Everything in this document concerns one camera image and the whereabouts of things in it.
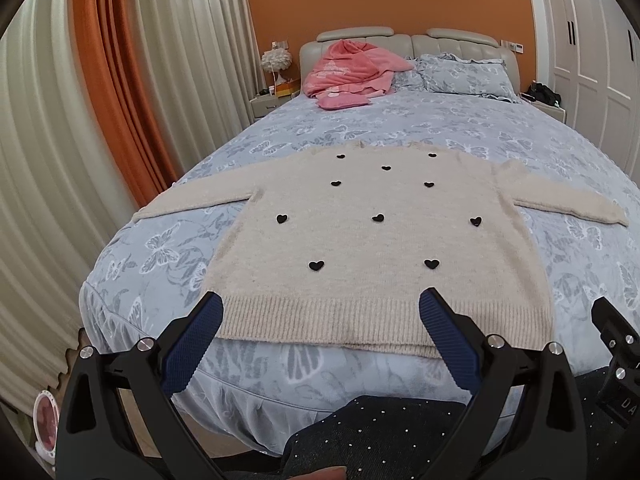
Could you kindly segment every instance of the headboard cushion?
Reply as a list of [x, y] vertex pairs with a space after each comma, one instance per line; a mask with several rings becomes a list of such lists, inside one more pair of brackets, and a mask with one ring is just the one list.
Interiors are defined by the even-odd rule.
[[317, 39], [300, 49], [302, 81], [331, 44], [338, 40], [355, 40], [381, 46], [402, 57], [417, 58], [422, 54], [450, 52], [462, 59], [503, 59], [513, 90], [520, 92], [520, 71], [515, 54], [484, 34], [452, 28], [431, 28], [426, 36], [409, 37], [406, 34], [394, 34], [389, 27], [354, 27], [323, 32]]

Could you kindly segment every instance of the white wardrobe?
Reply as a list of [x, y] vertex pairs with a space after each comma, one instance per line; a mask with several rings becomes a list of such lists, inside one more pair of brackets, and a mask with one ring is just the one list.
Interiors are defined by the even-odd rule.
[[567, 124], [640, 184], [640, 40], [615, 0], [545, 0]]

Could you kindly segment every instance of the finger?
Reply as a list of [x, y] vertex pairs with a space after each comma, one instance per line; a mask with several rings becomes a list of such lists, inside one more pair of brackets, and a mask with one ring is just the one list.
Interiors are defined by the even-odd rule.
[[289, 480], [347, 480], [347, 468], [345, 466], [328, 467], [315, 473], [296, 476]]

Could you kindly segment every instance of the sweater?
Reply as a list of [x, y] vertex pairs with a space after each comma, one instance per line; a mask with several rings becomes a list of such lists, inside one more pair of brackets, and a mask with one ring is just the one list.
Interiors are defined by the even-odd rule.
[[418, 298], [434, 286], [487, 335], [541, 349], [550, 288], [516, 206], [628, 225], [590, 190], [412, 142], [301, 153], [174, 186], [134, 221], [248, 200], [203, 283], [225, 305], [217, 336], [438, 355]]

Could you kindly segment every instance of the bed sheet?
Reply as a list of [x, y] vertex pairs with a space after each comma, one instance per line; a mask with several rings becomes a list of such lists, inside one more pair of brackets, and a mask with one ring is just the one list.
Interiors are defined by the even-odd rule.
[[[606, 365], [591, 325], [593, 300], [607, 296], [637, 328], [640, 192], [588, 140], [528, 104], [425, 91], [399, 91], [366, 107], [326, 112], [305, 96], [253, 124], [201, 161], [180, 182], [289, 155], [309, 146], [361, 139], [378, 146], [412, 140], [502, 162], [517, 158], [555, 180], [615, 200], [629, 228], [520, 209], [548, 275], [556, 340], [575, 373]], [[127, 224], [104, 248], [82, 286], [84, 325], [100, 352], [158, 336], [186, 315], [220, 237], [242, 203]], [[207, 429], [254, 449], [282, 452], [287, 439], [360, 395], [468, 401], [441, 360], [346, 348], [214, 339], [178, 408]], [[514, 413], [505, 406], [497, 439]]]

